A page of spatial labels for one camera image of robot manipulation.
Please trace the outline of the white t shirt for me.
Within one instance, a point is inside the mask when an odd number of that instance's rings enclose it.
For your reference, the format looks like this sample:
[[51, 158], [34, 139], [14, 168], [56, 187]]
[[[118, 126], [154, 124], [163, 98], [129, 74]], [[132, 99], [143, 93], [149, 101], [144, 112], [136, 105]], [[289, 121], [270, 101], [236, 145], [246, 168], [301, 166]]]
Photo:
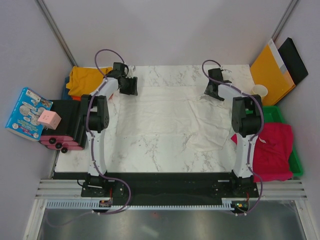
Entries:
[[118, 136], [186, 135], [187, 147], [210, 152], [222, 150], [231, 131], [230, 105], [202, 86], [144, 86], [120, 98]]

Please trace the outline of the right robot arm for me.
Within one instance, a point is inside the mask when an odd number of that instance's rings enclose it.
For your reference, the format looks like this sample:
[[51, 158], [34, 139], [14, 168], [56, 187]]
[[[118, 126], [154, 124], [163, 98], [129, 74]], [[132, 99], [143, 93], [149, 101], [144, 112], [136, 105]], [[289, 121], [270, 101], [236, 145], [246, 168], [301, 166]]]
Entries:
[[264, 127], [262, 100], [259, 95], [244, 93], [224, 80], [221, 68], [209, 69], [205, 94], [219, 101], [229, 101], [231, 126], [236, 133], [236, 160], [232, 172], [238, 179], [251, 178], [254, 150], [258, 135]]

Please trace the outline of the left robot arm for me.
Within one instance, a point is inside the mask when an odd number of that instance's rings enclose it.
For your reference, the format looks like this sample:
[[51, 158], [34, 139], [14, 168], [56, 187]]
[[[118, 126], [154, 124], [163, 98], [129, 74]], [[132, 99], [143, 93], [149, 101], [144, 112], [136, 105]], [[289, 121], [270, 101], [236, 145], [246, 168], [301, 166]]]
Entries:
[[81, 97], [80, 120], [90, 146], [90, 176], [101, 177], [107, 172], [104, 140], [110, 122], [108, 99], [117, 91], [124, 95], [138, 95], [138, 78], [129, 77], [128, 74], [128, 65], [114, 62], [112, 70], [103, 77], [102, 83], [90, 94]]

